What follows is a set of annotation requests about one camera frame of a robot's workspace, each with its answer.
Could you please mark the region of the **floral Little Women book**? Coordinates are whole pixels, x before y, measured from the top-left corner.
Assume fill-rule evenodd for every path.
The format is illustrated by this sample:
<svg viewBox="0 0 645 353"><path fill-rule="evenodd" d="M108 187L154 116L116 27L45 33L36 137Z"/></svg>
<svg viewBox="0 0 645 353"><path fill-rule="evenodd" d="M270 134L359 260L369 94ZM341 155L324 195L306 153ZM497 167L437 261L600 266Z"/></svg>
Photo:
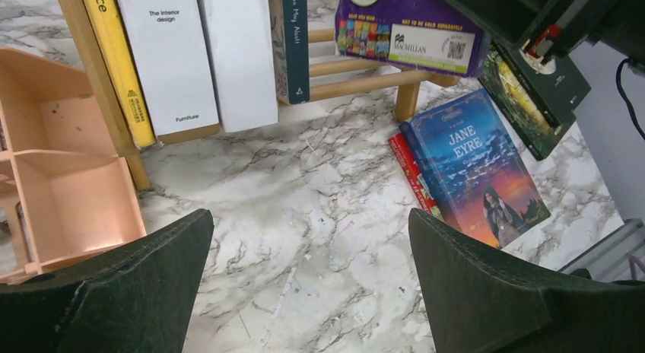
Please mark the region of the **floral Little Women book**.
<svg viewBox="0 0 645 353"><path fill-rule="evenodd" d="M277 98L310 100L307 0L268 0Z"/></svg>

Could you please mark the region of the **green Alice Wonderland book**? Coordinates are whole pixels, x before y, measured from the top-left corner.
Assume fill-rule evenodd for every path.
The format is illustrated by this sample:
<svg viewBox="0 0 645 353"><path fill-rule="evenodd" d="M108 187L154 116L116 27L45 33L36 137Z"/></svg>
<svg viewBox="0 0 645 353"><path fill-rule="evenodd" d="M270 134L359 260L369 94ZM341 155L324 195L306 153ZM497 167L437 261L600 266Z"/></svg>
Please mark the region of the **green Alice Wonderland book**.
<svg viewBox="0 0 645 353"><path fill-rule="evenodd" d="M490 49L478 78L523 144L537 161L546 159L575 123L550 125L509 64Z"/></svg>

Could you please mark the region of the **Afternoon tea coffee cover book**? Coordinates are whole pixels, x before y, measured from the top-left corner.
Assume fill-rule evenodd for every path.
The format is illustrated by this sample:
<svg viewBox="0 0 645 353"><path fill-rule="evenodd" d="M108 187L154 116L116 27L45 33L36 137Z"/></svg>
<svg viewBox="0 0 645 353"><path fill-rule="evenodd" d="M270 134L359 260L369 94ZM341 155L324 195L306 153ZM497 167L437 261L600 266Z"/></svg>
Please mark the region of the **Afternoon tea coffee cover book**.
<svg viewBox="0 0 645 353"><path fill-rule="evenodd" d="M198 0L220 124L240 132L278 121L268 0Z"/></svg>

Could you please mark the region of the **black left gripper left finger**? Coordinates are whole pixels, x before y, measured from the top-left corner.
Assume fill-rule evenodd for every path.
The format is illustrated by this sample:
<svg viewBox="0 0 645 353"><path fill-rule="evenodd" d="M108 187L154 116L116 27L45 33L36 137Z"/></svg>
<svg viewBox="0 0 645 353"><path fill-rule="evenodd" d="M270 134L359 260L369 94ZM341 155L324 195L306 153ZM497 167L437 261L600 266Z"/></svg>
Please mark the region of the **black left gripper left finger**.
<svg viewBox="0 0 645 353"><path fill-rule="evenodd" d="M1 286L3 352L180 352L214 231L196 210L83 262Z"/></svg>

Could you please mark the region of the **purple 52-Storey Treehouse book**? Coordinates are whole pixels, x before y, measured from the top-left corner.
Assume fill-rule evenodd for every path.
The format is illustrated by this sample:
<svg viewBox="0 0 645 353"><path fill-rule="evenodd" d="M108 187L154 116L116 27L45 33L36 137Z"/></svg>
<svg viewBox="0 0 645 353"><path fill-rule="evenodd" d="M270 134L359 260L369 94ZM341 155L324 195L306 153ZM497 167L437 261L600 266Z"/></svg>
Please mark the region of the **purple 52-Storey Treehouse book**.
<svg viewBox="0 0 645 353"><path fill-rule="evenodd" d="M338 0L335 45L342 56L473 78L491 36L444 0Z"/></svg>

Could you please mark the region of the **red 13-Storey Treehouse book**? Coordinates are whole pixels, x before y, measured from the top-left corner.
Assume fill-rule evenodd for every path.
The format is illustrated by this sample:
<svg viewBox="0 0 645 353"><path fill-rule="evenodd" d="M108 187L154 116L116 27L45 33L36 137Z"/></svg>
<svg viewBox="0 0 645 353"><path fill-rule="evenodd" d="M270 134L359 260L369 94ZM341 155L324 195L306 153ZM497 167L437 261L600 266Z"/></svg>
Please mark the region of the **red 13-Storey Treehouse book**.
<svg viewBox="0 0 645 353"><path fill-rule="evenodd" d="M425 183L419 166L416 164L414 155L408 147L405 136L402 133L397 132L389 137L388 143L408 181L409 186L411 187L412 192L418 200L420 208L442 220L443 216L440 213L436 201L428 192L427 184Z"/></svg>

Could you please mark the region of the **white Furniture Decorate book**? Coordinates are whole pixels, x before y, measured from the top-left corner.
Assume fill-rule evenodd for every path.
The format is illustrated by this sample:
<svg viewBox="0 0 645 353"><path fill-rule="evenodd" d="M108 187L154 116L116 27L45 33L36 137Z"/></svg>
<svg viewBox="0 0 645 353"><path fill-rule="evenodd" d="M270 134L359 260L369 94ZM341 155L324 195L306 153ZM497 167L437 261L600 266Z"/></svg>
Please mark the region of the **white Furniture Decorate book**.
<svg viewBox="0 0 645 353"><path fill-rule="evenodd" d="M176 144L217 134L214 82L197 0L117 0L154 134Z"/></svg>

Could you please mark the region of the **blue Jane Eyre book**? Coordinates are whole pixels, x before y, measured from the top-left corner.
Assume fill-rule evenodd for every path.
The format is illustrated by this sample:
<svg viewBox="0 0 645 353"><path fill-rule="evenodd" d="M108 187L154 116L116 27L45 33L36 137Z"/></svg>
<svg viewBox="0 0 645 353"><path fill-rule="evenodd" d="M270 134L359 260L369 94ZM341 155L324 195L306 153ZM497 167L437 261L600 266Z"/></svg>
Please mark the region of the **blue Jane Eyre book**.
<svg viewBox="0 0 645 353"><path fill-rule="evenodd" d="M485 89L401 122L399 131L442 214L498 249L550 218Z"/></svg>

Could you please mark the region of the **black Moon and Sixpence book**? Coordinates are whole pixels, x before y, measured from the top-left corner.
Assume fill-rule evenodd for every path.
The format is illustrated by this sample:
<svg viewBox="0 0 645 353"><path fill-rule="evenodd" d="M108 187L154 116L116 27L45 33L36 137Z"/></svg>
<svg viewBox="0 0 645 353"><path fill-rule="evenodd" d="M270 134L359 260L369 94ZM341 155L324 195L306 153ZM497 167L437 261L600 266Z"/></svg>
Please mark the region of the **black Moon and Sixpence book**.
<svg viewBox="0 0 645 353"><path fill-rule="evenodd" d="M550 127L576 120L574 110L591 87L571 59L554 57L543 64L520 49L508 49L496 42L492 49L510 67Z"/></svg>

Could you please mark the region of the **orange plastic file organizer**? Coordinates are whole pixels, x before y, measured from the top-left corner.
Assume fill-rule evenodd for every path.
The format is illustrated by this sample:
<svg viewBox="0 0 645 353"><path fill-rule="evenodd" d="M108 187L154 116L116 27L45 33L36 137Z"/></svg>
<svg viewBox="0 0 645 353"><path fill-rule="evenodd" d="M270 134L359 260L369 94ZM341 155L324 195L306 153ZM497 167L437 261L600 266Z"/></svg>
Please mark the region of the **orange plastic file organizer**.
<svg viewBox="0 0 645 353"><path fill-rule="evenodd" d="M146 235L126 159L82 70L2 48L1 130L1 209L16 260L3 284Z"/></svg>

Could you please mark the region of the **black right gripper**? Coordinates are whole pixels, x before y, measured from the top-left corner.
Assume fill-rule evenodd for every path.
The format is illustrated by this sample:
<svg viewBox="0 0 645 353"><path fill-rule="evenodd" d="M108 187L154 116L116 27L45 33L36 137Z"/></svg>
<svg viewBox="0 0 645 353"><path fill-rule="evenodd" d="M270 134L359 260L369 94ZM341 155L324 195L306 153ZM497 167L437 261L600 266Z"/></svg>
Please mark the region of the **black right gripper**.
<svg viewBox="0 0 645 353"><path fill-rule="evenodd" d="M587 41L644 73L644 0L444 0L511 49L543 62Z"/></svg>

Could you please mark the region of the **thin yellow book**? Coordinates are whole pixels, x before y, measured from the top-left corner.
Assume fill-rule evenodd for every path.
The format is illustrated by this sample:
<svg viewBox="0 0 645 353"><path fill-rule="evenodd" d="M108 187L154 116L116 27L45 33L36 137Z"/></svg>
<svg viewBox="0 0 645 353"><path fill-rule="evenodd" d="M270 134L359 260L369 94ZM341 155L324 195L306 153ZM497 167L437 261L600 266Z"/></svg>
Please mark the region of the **thin yellow book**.
<svg viewBox="0 0 645 353"><path fill-rule="evenodd" d="M83 3L133 142L138 148L151 146L156 138L117 1Z"/></svg>

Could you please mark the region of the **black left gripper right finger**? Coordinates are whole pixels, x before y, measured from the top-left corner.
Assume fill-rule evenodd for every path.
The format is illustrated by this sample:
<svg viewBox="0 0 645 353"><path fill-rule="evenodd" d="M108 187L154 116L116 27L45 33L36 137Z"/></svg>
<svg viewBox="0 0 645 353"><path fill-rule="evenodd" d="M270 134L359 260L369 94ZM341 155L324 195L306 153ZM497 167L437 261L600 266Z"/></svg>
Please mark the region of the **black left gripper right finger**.
<svg viewBox="0 0 645 353"><path fill-rule="evenodd" d="M414 208L408 234L438 352L642 352L644 284L537 266Z"/></svg>

